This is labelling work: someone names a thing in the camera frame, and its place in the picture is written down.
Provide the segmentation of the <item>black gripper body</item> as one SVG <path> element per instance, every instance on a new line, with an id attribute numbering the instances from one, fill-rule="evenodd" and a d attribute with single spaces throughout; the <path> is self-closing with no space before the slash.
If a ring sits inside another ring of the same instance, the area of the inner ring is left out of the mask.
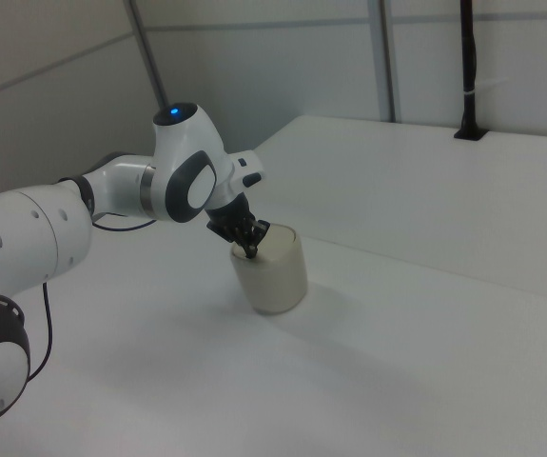
<path id="1" fill-rule="evenodd" d="M 207 209 L 205 212 L 209 218 L 207 227 L 228 243 L 235 243 L 232 230 L 236 226 L 255 220 L 244 193 L 223 207 Z"/>

